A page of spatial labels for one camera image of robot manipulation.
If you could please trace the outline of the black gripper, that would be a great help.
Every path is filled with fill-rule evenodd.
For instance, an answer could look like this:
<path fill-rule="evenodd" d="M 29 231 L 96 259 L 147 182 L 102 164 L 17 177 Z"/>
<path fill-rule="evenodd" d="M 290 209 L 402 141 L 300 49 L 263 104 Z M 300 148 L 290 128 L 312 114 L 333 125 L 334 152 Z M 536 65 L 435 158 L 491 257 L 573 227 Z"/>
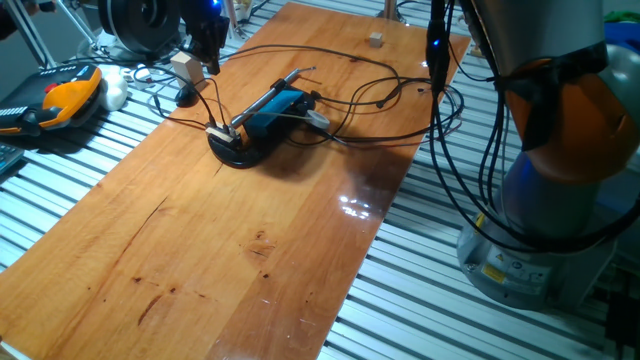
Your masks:
<path fill-rule="evenodd" d="M 230 19 L 222 14 L 222 0 L 180 0 L 179 10 L 191 37 L 188 51 L 205 63 L 207 71 L 220 73 L 220 49 L 226 42 Z"/>

